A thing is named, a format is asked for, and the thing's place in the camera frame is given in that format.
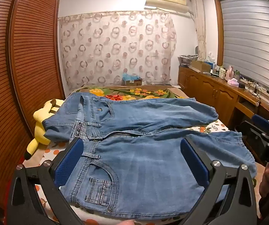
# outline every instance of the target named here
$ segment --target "white wall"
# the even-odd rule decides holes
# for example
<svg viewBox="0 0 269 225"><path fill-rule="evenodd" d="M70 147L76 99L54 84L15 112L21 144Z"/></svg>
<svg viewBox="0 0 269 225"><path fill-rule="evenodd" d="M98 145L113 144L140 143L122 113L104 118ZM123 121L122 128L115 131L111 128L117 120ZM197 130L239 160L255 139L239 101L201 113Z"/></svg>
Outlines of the white wall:
<svg viewBox="0 0 269 225"><path fill-rule="evenodd" d="M206 29L206 53L212 52L217 62L218 57L218 20L215 0L203 0Z"/></svg>
<svg viewBox="0 0 269 225"><path fill-rule="evenodd" d="M144 10L145 2L146 0L60 0L58 17L103 11L142 11ZM198 43L194 21L190 14L187 13L185 17L173 14L171 16L177 34L176 50L171 58L171 84L176 85L179 66L177 56L183 54L195 54L195 47ZM67 96L69 94L69 90L66 85L63 70L62 78L65 94Z"/></svg>

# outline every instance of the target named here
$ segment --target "floral bedsheet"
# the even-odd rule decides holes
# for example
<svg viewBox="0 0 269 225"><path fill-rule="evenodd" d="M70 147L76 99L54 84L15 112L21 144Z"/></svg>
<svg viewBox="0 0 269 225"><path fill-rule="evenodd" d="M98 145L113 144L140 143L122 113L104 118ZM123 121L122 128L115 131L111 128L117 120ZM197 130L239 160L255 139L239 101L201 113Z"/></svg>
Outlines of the floral bedsheet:
<svg viewBox="0 0 269 225"><path fill-rule="evenodd" d="M220 120L214 121L207 126L196 126L187 129L193 131L200 131L203 133L228 131L228 128ZM39 165L41 165L45 160L53 160L60 151L63 151L66 148L66 146L67 143L59 143L59 144L51 143L46 149ZM38 195L40 197L40 200L48 217L58 222L57 218L54 216L54 213L52 212L52 209L50 208L50 205L46 200L46 197L44 195L44 192L42 191L41 186L36 185L36 190L38 192ZM76 207L71 205L71 207L75 211L75 213L79 216L79 218L83 221L83 223L86 225L117 225L119 222L124 220L120 218L110 218L108 216L103 216L101 214L98 214L96 211L89 210L79 206ZM184 216L185 215L175 216L159 220L135 220L135 225L164 225L180 220Z"/></svg>
<svg viewBox="0 0 269 225"><path fill-rule="evenodd" d="M131 101L151 98L184 98L176 95L167 86L137 86L137 87L81 87L74 92L90 92L97 96L103 96L113 101Z"/></svg>

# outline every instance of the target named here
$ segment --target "blue rubber pad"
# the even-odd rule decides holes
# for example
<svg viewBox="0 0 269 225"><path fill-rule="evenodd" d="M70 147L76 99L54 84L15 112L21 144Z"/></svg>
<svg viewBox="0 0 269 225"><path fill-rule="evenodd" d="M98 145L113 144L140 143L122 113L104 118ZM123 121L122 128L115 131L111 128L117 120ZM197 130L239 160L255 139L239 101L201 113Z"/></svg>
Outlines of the blue rubber pad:
<svg viewBox="0 0 269 225"><path fill-rule="evenodd" d="M252 120L255 124L257 124L257 125L263 127L265 130L269 130L269 122L268 122L266 119L262 118L261 116L259 116L259 115L257 115L257 114L254 114L254 115L252 116L251 120Z"/></svg>
<svg viewBox="0 0 269 225"><path fill-rule="evenodd" d="M64 186L83 153L83 141L78 139L54 172L54 184Z"/></svg>
<svg viewBox="0 0 269 225"><path fill-rule="evenodd" d="M180 151L198 185L206 188L209 185L209 171L186 139L182 139Z"/></svg>

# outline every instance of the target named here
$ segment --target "jeans label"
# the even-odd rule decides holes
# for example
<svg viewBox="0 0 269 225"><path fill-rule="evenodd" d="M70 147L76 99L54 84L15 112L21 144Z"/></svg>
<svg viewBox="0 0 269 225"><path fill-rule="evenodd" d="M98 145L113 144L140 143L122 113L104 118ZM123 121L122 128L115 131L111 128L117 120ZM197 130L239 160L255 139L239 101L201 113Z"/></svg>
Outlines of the jeans label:
<svg viewBox="0 0 269 225"><path fill-rule="evenodd" d="M78 122L78 124L75 128L74 137L80 137L81 128L82 128L82 122Z"/></svg>
<svg viewBox="0 0 269 225"><path fill-rule="evenodd" d="M107 185L107 181L104 180L103 185L102 185L102 189L101 189L101 195L100 195L100 198L98 200L98 204L99 205L102 205L104 194L105 194L106 185Z"/></svg>

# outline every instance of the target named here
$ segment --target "desk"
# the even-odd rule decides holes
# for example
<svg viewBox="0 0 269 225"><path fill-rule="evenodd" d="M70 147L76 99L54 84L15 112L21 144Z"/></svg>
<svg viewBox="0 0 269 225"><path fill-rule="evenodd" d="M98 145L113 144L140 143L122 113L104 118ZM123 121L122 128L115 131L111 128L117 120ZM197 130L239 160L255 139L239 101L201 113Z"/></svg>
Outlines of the desk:
<svg viewBox="0 0 269 225"><path fill-rule="evenodd" d="M269 104L261 100L256 107L257 97L247 90L228 85L226 80L179 66L178 83L187 96L215 107L219 119L231 130L244 116L251 118L258 114L269 120Z"/></svg>

